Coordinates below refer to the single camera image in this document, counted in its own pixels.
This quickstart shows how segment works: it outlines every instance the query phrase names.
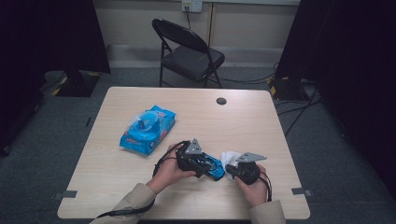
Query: black cable on floor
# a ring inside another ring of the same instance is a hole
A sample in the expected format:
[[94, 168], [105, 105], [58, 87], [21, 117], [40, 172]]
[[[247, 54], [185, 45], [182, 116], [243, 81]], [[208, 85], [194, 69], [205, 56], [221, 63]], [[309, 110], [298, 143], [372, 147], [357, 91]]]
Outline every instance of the black cable on floor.
[[321, 97], [319, 97], [319, 99], [316, 100], [316, 101], [312, 104], [312, 101], [314, 100], [315, 94], [317, 93], [317, 91], [318, 91], [318, 87], [315, 88], [314, 93], [312, 93], [311, 99], [309, 100], [309, 102], [308, 102], [305, 106], [302, 106], [302, 107], [299, 107], [299, 108], [295, 108], [295, 109], [292, 109], [292, 110], [288, 110], [288, 111], [284, 111], [284, 112], [281, 112], [281, 113], [278, 113], [278, 114], [277, 114], [277, 115], [279, 116], [279, 115], [282, 115], [282, 114], [285, 114], [285, 113], [289, 113], [289, 112], [291, 112], [291, 111], [295, 111], [295, 110], [300, 110], [300, 109], [301, 109], [300, 113], [299, 113], [299, 114], [297, 115], [297, 117], [294, 119], [293, 123], [292, 123], [292, 124], [289, 126], [289, 128], [285, 131], [285, 137], [288, 136], [288, 134], [289, 134], [291, 128], [292, 128], [292, 127], [294, 126], [294, 124], [297, 122], [298, 118], [304, 113], [304, 111], [305, 111], [309, 106], [315, 105], [315, 104], [317, 104], [318, 102], [320, 102]]
[[50, 84], [48, 87], [41, 89], [40, 91], [46, 91], [47, 89], [53, 87], [56, 83], [59, 83], [61, 81], [63, 76], [64, 76], [64, 71], [62, 72], [62, 75], [54, 83]]
[[258, 79], [251, 79], [251, 80], [237, 80], [237, 79], [229, 79], [229, 78], [221, 78], [221, 80], [235, 82], [235, 83], [239, 83], [239, 84], [262, 84], [262, 83], [267, 83], [268, 81], [266, 79], [273, 76], [274, 74], [275, 73], [268, 75], [266, 77], [261, 77]]

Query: person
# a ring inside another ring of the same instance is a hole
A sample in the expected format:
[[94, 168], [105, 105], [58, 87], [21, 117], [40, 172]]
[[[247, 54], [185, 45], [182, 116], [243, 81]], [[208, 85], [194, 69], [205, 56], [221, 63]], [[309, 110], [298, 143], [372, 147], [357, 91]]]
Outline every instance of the person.
[[[173, 150], [168, 158], [175, 158], [176, 152]], [[265, 168], [258, 165], [265, 173]], [[194, 176], [194, 171], [181, 171], [177, 167], [177, 160], [164, 160], [157, 174], [146, 184], [138, 183], [113, 209], [113, 211], [125, 209], [138, 209], [149, 207], [154, 202], [155, 197], [168, 186], [175, 184], [178, 180]], [[286, 223], [280, 201], [267, 202], [267, 187], [260, 180], [252, 185], [246, 185], [237, 176], [234, 178], [236, 185], [243, 191], [247, 202], [251, 208], [248, 210], [250, 220], [253, 224], [262, 223]], [[129, 223], [135, 224], [144, 215], [128, 216], [104, 216], [96, 218], [91, 224], [107, 223]]]

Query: equipment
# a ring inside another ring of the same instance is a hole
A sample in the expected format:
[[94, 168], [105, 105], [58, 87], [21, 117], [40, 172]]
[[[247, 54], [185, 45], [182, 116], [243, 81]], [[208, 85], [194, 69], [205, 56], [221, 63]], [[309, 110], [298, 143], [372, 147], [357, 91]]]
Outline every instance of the equipment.
[[[225, 166], [225, 169], [227, 173], [233, 176], [233, 178], [238, 176], [247, 185], [252, 185], [258, 179], [260, 179], [268, 189], [267, 201], [271, 202], [272, 201], [271, 181], [268, 178], [267, 174], [261, 172], [260, 168], [256, 164], [256, 161], [261, 161], [265, 159], [267, 158], [264, 156], [246, 152], [238, 159], [236, 159], [236, 161], [238, 161], [237, 166], [232, 166], [231, 164], [227, 164]], [[260, 177], [260, 174], [264, 174], [268, 181]]]
[[194, 171], [197, 178], [207, 175], [218, 181], [225, 174], [221, 161], [204, 153], [195, 138], [191, 143], [188, 141], [188, 144], [183, 145], [176, 155], [178, 168], [182, 171]]

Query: beige sleeve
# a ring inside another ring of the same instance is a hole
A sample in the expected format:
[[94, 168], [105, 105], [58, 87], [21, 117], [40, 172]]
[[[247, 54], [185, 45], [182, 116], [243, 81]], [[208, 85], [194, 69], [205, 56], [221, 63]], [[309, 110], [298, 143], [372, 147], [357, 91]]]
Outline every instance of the beige sleeve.
[[286, 223], [280, 201], [259, 204], [249, 209], [248, 212], [252, 224]]
[[[113, 208], [115, 210], [122, 210], [124, 208], [142, 208], [148, 206], [155, 199], [155, 193], [145, 184], [137, 184], [134, 189]], [[91, 222], [91, 224], [107, 224], [107, 223], [129, 223], [135, 224], [144, 214], [133, 216], [119, 216], [119, 217], [100, 217]]]

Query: left hand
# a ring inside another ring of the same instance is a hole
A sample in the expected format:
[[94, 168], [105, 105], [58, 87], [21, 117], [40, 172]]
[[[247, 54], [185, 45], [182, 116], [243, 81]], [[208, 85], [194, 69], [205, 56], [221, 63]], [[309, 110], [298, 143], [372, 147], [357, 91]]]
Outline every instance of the left hand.
[[181, 146], [172, 150], [171, 153], [163, 161], [157, 174], [146, 184], [149, 188], [154, 191], [155, 194], [159, 194], [166, 187], [175, 184], [178, 180], [188, 178], [195, 175], [194, 171], [181, 171], [178, 169], [176, 160], [176, 150], [180, 149]]

